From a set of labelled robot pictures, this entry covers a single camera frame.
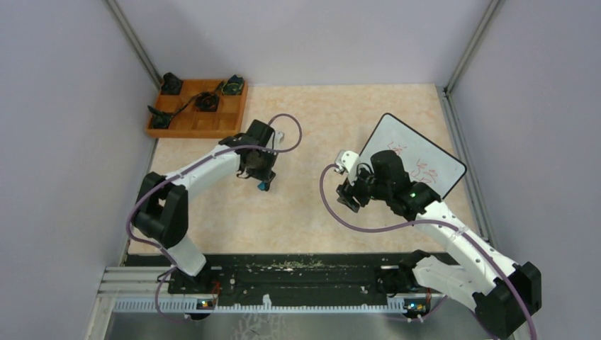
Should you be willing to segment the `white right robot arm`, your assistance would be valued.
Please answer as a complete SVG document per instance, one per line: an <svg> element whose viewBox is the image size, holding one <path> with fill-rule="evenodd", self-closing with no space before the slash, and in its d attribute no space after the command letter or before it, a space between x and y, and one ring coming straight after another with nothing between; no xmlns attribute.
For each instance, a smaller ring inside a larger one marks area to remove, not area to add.
<svg viewBox="0 0 601 340"><path fill-rule="evenodd" d="M392 150L375 153L368 165L357 153L341 151L333 167L347 176L336 189L339 203L356 213L371 201L384 202L405 219L398 228L415 227L458 264L453 267L425 251L414 251L399 265L403 289L443 293L468 308L497 339L512 336L523 324L531 339L538 339L533 316L541 309L542 275L532 262L520 264L478 236L433 188L412 180Z"/></svg>

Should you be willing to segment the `blue felt eraser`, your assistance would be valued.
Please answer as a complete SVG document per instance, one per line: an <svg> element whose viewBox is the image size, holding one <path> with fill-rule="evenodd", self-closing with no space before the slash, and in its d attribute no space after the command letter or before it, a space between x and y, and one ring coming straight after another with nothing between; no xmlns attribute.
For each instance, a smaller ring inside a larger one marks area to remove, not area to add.
<svg viewBox="0 0 601 340"><path fill-rule="evenodd" d="M261 191L269 191L270 185L271 184L269 182L261 182L261 183L259 183L257 188Z"/></svg>

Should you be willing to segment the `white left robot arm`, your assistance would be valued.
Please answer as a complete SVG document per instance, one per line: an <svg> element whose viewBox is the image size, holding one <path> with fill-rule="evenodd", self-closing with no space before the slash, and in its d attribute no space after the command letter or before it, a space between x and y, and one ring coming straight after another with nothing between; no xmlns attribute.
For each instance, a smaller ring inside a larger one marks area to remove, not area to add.
<svg viewBox="0 0 601 340"><path fill-rule="evenodd" d="M132 225L153 239L171 263L185 273L184 282L195 293L206 292L213 282L204 269L206 257L187 235L189 203L213 184L228 176L258 180L268 191L284 133L259 120L246 132L226 137L198 161L177 171L147 174L138 193Z"/></svg>

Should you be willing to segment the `black framed whiteboard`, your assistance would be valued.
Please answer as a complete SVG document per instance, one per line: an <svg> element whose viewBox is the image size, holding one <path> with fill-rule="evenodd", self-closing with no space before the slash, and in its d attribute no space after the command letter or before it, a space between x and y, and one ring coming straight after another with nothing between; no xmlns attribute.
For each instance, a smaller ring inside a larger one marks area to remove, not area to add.
<svg viewBox="0 0 601 340"><path fill-rule="evenodd" d="M443 199L467 171L462 161L390 113L381 116L360 160L369 164L373 154L384 150L395 152L413 181L426 183Z"/></svg>

